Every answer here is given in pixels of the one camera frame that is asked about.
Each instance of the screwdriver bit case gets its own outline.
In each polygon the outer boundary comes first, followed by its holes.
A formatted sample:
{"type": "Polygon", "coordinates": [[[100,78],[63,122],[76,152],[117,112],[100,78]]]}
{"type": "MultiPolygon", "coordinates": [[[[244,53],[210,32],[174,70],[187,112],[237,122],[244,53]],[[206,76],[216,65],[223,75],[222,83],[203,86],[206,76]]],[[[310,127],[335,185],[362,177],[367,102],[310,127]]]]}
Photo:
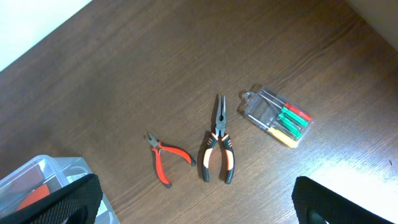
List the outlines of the screwdriver bit case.
{"type": "Polygon", "coordinates": [[[247,92],[244,99],[245,117],[291,148],[299,145],[314,122],[309,113],[264,86],[257,93],[247,92]]]}

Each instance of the wire cutter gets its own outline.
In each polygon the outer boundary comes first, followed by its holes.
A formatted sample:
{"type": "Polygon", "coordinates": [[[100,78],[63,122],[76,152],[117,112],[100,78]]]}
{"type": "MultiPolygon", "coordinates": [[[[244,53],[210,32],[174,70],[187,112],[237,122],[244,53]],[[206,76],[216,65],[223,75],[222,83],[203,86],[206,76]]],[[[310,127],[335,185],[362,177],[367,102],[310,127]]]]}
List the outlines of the wire cutter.
{"type": "Polygon", "coordinates": [[[159,177],[160,181],[167,187],[168,189],[172,187],[172,183],[168,180],[166,175],[164,174],[162,167],[162,159],[160,158],[160,151],[165,150],[168,152],[172,152],[183,157],[191,166],[195,166],[197,162],[194,158],[185,150],[171,146],[163,143],[162,141],[156,140],[155,136],[152,133],[148,133],[149,137],[145,136],[145,139],[152,145],[152,151],[155,152],[155,162],[156,162],[156,173],[159,177]]]}
{"type": "Polygon", "coordinates": [[[232,144],[231,144],[231,138],[229,137],[229,134],[225,134],[225,126],[226,126],[226,110],[225,110],[225,96],[223,100],[222,95],[218,95],[218,109],[217,109],[217,115],[216,115],[216,132],[211,133],[209,141],[207,142],[208,148],[205,151],[205,155],[203,157],[203,166],[202,166],[202,174],[203,174],[203,180],[205,182],[209,182],[209,159],[211,152],[214,148],[214,146],[217,143],[218,138],[220,137],[224,149],[226,152],[226,157],[227,157],[227,175],[225,179],[226,184],[230,184],[232,181],[232,177],[234,176],[234,170],[235,170],[235,157],[234,157],[234,151],[232,149],[232,144]]]}

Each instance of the wooden surface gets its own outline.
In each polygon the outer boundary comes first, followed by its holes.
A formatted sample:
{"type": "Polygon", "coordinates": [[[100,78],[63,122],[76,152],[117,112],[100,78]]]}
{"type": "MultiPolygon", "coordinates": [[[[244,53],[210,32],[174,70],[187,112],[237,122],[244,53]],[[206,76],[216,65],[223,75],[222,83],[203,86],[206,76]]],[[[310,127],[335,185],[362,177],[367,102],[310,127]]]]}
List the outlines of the wooden surface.
{"type": "Polygon", "coordinates": [[[38,154],[82,156],[122,223],[297,223],[306,175],[398,222],[397,72],[398,53],[343,1],[93,1],[0,73],[0,178],[38,154]],[[297,149],[238,113],[255,84],[314,115],[297,149]],[[163,154],[166,189],[145,133],[196,158],[217,93],[233,183],[217,147],[208,184],[163,154]]]}

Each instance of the yellow object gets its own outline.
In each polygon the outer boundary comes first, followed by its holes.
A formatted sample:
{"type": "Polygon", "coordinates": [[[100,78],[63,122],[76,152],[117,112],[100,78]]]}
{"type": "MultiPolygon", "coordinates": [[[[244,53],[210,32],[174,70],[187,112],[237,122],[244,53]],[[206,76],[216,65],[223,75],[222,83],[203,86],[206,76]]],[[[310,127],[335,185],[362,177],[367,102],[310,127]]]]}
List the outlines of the yellow object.
{"type": "Polygon", "coordinates": [[[293,139],[289,138],[286,134],[282,131],[276,130],[275,128],[271,127],[268,131],[281,142],[285,143],[288,147],[296,148],[298,146],[298,142],[294,141],[293,139]]]}

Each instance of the black and orange pliers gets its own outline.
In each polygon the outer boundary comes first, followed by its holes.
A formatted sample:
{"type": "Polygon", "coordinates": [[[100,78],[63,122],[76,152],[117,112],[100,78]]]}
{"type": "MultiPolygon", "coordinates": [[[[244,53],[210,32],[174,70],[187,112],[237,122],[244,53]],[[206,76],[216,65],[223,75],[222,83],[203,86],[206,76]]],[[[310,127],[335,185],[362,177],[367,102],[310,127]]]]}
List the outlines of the black and orange pliers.
{"type": "Polygon", "coordinates": [[[145,136],[145,139],[152,145],[152,150],[155,152],[155,162],[156,162],[156,173],[159,177],[160,181],[167,187],[168,189],[172,187],[172,183],[168,180],[166,175],[164,174],[162,167],[162,159],[160,158],[160,151],[165,150],[168,152],[172,152],[183,157],[191,166],[195,166],[197,162],[193,159],[193,157],[187,153],[185,150],[170,146],[168,144],[164,144],[162,141],[156,140],[155,136],[151,133],[148,133],[149,137],[145,136]]]}
{"type": "Polygon", "coordinates": [[[218,95],[218,109],[217,109],[217,115],[216,115],[216,132],[212,133],[209,141],[207,142],[208,148],[205,151],[205,155],[203,157],[203,166],[202,166],[202,174],[203,174],[203,180],[205,182],[209,182],[209,160],[210,160],[210,155],[215,147],[218,138],[220,137],[224,149],[226,152],[226,157],[227,157],[227,173],[226,173],[226,179],[225,183],[230,184],[232,181],[232,178],[234,176],[234,170],[235,170],[235,157],[234,157],[234,151],[232,149],[232,144],[231,144],[231,138],[229,137],[229,134],[225,134],[225,126],[226,126],[226,110],[225,110],[225,96],[223,100],[222,95],[218,95]]]}

